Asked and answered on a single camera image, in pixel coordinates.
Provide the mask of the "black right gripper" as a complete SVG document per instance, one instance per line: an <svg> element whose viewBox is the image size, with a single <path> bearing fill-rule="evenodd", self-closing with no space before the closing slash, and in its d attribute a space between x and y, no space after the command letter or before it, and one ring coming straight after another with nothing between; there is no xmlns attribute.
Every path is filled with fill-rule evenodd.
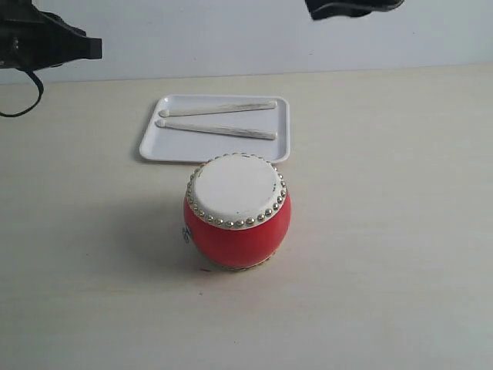
<svg viewBox="0 0 493 370"><path fill-rule="evenodd" d="M404 0L305 0L313 20L333 17L361 18L372 12L389 12L400 7Z"/></svg>

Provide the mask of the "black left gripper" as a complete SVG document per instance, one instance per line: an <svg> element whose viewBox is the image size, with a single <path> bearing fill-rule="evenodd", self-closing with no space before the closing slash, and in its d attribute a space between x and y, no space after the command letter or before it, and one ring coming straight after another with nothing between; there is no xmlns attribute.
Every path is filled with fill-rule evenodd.
<svg viewBox="0 0 493 370"><path fill-rule="evenodd" d="M87 36L31 1L1 2L1 68L41 70L80 59L101 59L102 39Z"/></svg>

